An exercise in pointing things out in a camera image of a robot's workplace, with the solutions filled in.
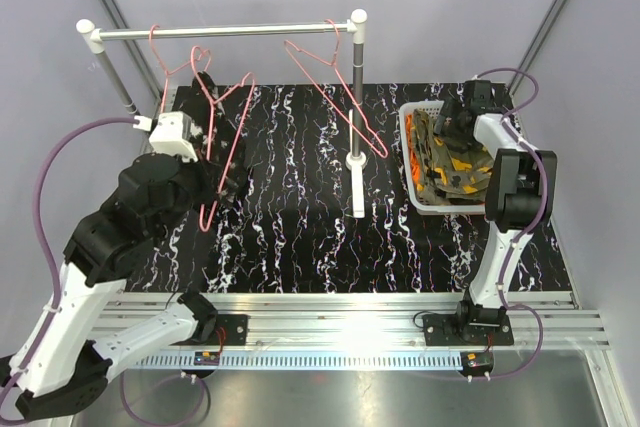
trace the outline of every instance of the metal pole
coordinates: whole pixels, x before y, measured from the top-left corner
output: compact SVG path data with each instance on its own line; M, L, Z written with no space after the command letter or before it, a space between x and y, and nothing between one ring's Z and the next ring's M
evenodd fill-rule
M353 96L356 99L358 105L362 105L364 99L364 84L363 84L363 74L364 74L364 44L353 44ZM363 134L364 132L364 122L362 120L362 115L360 115L360 111L353 106L353 126L358 129ZM360 157L360 136L353 131L353 138L351 139L351 155L354 158Z
M127 88L122 83L122 79L120 79L120 76L111 63L111 59L109 58L107 53L104 51L97 53L96 57L98 58L98 62L100 62L100 65L102 66L102 70L106 72L107 77L109 77L109 80L111 80L111 83L118 92L120 101L122 102L122 105L124 105L124 108L127 109L127 112L129 112L131 115L140 115L140 111L136 107L136 104L133 103L133 99L129 95Z
M127 21L124 18L122 10L118 6L116 0L99 0L102 4L109 20L113 26L117 29L128 29ZM155 98L156 101L160 101L162 95L162 89L158 84L158 81L153 73L153 69L149 66L149 63L144 58L142 54L142 50L140 50L140 46L136 42L129 41L124 43L124 47L127 50L131 60L133 61L136 68L140 71L140 75L142 76L143 81L149 88L151 95Z
M122 79L120 79L118 72L111 63L111 59L109 59L109 56L105 52L104 45L102 44L102 42L92 39L91 34L95 31L95 28L96 26L93 24L93 22L86 19L80 20L76 24L77 31L82 35L85 42L91 49L91 52L95 54L98 62L100 62L102 69L105 71L107 77L109 77L109 80L118 92L118 96L120 97L120 100L122 101L125 109L127 109L127 112L129 112L131 115L140 115L140 112L138 111L136 105L133 103L133 99L131 99L127 88L122 83Z
M355 32L351 22L336 24L340 32ZM322 24L290 24L290 25L247 25L239 27L195 27L185 29L158 29L153 31L154 39L188 38L188 37L225 37L237 35L273 35L273 34L312 34L334 32L334 26ZM148 30L97 30L92 39L107 40L139 40L148 39Z
M518 69L524 72L529 71L568 1L569 0L553 0L553 2L551 3L551 7L549 7L547 14L540 24L540 27L538 27L538 31L533 37L533 40L531 41L527 52L522 58L522 61L520 61ZM524 77L518 74L515 74L513 76L513 79L509 84L509 91L512 95L515 94L515 92L518 90L523 79Z
M362 106L364 100L364 26L367 21L367 13L362 10L354 10L351 14L351 22L356 27L353 34L353 96L358 105ZM353 126L364 134L364 122L360 111L353 106ZM351 157L360 157L360 136L354 131L351 132Z

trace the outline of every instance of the metal floor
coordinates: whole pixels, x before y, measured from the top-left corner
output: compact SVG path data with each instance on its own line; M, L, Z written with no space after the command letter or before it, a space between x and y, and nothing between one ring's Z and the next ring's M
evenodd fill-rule
M497 352L496 372L530 352ZM198 390L188 381L165 385L175 371L132 370L126 392L147 421L180 421ZM467 384L453 372L220 371L207 379L211 407L190 424L211 427L576 426L606 425L586 359L577 351L543 351L529 370L508 380ZM134 426L113 382L74 426Z

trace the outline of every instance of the white pipe connector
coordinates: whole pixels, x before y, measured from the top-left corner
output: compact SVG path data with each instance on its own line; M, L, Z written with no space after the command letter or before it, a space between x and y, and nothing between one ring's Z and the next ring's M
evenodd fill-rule
M95 35L98 31L93 22L88 19L79 20L76 24L76 30L87 43L91 52L94 54L101 54L104 52L104 44L100 40L99 35Z
M355 26L353 33L354 44L364 44L365 24L367 22L367 12L363 9L356 9L351 13L351 22Z

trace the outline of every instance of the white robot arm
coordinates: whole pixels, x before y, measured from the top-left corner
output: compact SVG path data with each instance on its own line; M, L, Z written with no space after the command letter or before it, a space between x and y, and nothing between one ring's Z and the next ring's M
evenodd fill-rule
M78 224L64 251L60 305L44 336L41 327L53 311L53 297L24 346L0 359L3 386L20 374L16 406L25 421L78 413L138 360L176 342L206 341L216 328L213 305L186 292L149 320L87 340L107 302L124 290L167 232L190 209L215 199L216 174L197 161L189 142L191 118L172 112L162 114L157 125L139 121L137 128L154 127L149 138L154 152L122 171L116 191ZM21 370L34 342L37 349Z
M445 103L436 122L437 135L482 144L494 165L485 199L489 238L480 268L455 314L422 316L428 345L486 345L489 336L493 345L513 345L507 316L509 284L531 240L528 229L536 219L546 222L551 216L556 155L526 142L494 94L489 81L468 81L464 102Z

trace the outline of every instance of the vertical metal pole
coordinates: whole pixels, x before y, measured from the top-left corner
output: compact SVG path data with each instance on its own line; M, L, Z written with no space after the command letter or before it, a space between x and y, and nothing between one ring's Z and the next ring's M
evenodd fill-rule
M547 14L542 20L542 23L540 24L540 26L538 27L538 31L536 32L536 35L533 37L533 40L531 41L531 44L529 45L527 52L524 54L524 57L520 61L520 65L518 65L518 69L524 72L528 72L529 69L531 69L533 62L535 61L538 54L540 53L542 46L544 45L545 41L549 37L549 34L551 33L553 26L556 24L558 17L560 17L560 14L564 10L568 1L569 0L553 0L553 2L551 3L551 7L549 7ZM513 76L513 79L509 84L509 91L511 92L512 95L516 93L523 79L524 77L518 74L515 74Z
M364 27L367 21L367 13L362 10L354 10L351 14L351 22L353 22L357 28L357 31L353 34L353 96L359 105L362 105L364 100ZM363 134L364 122L362 115L353 106L353 125ZM354 159L360 157L360 136L355 132L351 132L351 156Z
M102 69L105 71L107 77L109 77L109 80L111 81L111 84L118 92L118 96L120 97L120 100L122 101L125 109L127 109L127 112L131 115L140 115L140 112L138 111L136 105L133 103L133 99L129 95L127 88L122 83L122 79L120 79L118 72L111 63L111 59L109 59L109 56L105 52L104 45L102 44L102 42L93 40L91 38L91 34L95 30L95 28L96 26L94 25L94 23L86 19L80 20L76 24L77 31L82 35L85 42L91 49L91 52L95 54L98 62L100 62Z
M106 12L109 20L113 24L113 27L116 29L128 29L129 25L127 24L126 19L122 13L122 10L118 6L116 0L99 0ZM149 92L155 98L157 102L160 102L162 97L162 89L158 84L155 74L153 73L153 69L149 66L149 63L146 61L142 50L138 46L135 41L127 41L124 42L124 47L127 50L131 60L134 65L140 72L142 76L142 80L149 88Z

